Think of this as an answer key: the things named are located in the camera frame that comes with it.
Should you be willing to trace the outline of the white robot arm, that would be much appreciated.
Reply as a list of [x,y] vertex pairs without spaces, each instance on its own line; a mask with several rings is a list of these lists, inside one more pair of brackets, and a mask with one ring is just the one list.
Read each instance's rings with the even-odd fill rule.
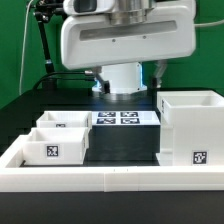
[[187,57],[196,47],[196,0],[64,0],[61,60],[69,70],[88,68],[98,95],[142,92],[142,64]]

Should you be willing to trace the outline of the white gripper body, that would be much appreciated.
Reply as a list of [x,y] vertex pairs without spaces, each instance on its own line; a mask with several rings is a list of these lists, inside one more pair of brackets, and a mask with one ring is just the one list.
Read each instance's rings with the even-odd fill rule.
[[69,70],[186,57],[195,48],[187,9],[154,9],[145,22],[121,26],[104,15],[69,17],[61,30],[61,60]]

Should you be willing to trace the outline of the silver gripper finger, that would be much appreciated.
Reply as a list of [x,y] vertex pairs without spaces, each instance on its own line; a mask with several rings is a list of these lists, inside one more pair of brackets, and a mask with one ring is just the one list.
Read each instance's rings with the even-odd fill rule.
[[110,83],[101,77],[102,67],[95,67],[92,69],[93,76],[100,83],[100,91],[104,94],[110,93]]
[[156,63],[156,70],[153,74],[152,86],[154,88],[160,88],[162,84],[162,77],[167,69],[167,61],[159,60]]

